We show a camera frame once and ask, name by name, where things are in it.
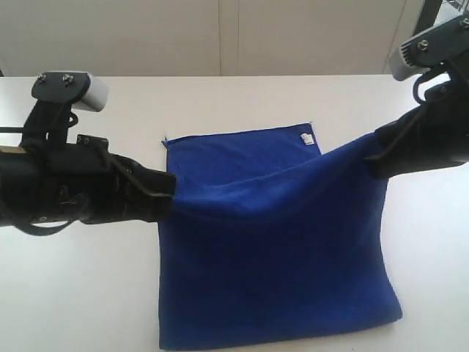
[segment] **towel label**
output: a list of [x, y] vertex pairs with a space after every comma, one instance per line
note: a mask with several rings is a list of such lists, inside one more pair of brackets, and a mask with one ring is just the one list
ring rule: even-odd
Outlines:
[[306, 145], [314, 144], [314, 139], [312, 134], [303, 133], [301, 134], [301, 139], [305, 142]]

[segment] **table surface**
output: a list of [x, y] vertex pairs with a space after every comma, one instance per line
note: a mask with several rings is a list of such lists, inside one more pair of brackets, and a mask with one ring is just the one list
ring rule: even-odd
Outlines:
[[[70, 132], [109, 138], [111, 152], [164, 169], [165, 136], [312, 121], [323, 152], [416, 105], [390, 76], [103, 78], [99, 114]], [[20, 126], [33, 78], [0, 79], [0, 125]], [[18, 136], [1, 135], [16, 144]], [[404, 317], [336, 337], [236, 351], [466, 351], [469, 345], [469, 167], [395, 177], [382, 245]], [[158, 351], [156, 224], [74, 224], [47, 238], [0, 229], [0, 351]]]

